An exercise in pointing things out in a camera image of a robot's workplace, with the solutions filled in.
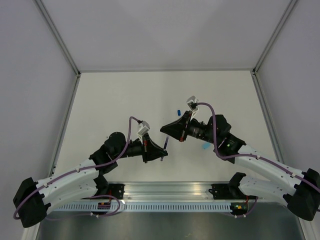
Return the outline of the purple ink pen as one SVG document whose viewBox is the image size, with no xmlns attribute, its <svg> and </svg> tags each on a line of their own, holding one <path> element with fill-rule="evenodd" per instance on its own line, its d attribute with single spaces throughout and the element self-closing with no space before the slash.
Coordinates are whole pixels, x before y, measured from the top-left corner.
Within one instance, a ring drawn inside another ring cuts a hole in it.
<svg viewBox="0 0 320 240">
<path fill-rule="evenodd" d="M 167 150 L 168 142 L 169 142 L 169 136 L 167 135 L 166 138 L 165 138 L 164 146 L 163 146 L 164 150 Z"/>
</svg>

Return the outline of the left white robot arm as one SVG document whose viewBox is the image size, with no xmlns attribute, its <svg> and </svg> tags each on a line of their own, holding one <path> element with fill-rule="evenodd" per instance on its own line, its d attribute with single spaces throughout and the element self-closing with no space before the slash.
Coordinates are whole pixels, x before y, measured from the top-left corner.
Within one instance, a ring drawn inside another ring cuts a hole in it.
<svg viewBox="0 0 320 240">
<path fill-rule="evenodd" d="M 142 161 L 166 157 L 168 152 L 144 134 L 136 140 L 121 132 L 112 133 L 104 144 L 73 169 L 40 180 L 23 180 L 13 197 L 13 218 L 24 228 L 32 227 L 55 209 L 80 199 L 104 199 L 109 193 L 105 174 L 114 170 L 121 158 L 141 156 Z"/>
</svg>

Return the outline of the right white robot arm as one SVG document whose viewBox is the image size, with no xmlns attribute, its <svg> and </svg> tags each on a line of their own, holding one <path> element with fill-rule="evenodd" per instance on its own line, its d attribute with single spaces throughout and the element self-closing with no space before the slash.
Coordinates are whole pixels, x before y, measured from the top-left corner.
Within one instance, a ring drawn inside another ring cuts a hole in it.
<svg viewBox="0 0 320 240">
<path fill-rule="evenodd" d="M 263 157 L 230 130 L 231 125 L 222 114 L 211 116 L 208 123 L 203 123 L 191 111 L 160 128 L 162 133 L 180 142 L 190 136 L 211 143 L 221 160 L 265 178 L 258 180 L 242 172 L 235 173 L 227 187 L 232 198 L 246 195 L 269 199 L 284 205 L 297 217 L 312 221 L 320 211 L 320 174 L 312 168 L 302 171 Z"/>
</svg>

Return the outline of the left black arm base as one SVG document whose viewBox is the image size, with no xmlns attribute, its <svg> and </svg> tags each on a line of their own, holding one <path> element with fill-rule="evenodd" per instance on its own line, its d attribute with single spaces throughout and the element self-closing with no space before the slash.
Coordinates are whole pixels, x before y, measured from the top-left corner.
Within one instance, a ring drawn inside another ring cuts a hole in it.
<svg viewBox="0 0 320 240">
<path fill-rule="evenodd" d="M 98 176 L 94 179 L 97 192 L 94 196 L 99 196 L 100 199 L 109 199 L 110 197 L 102 197 L 102 195 L 111 195 L 116 197 L 118 200 L 123 199 L 125 193 L 125 185 L 122 183 L 109 183 L 103 175 Z"/>
</svg>

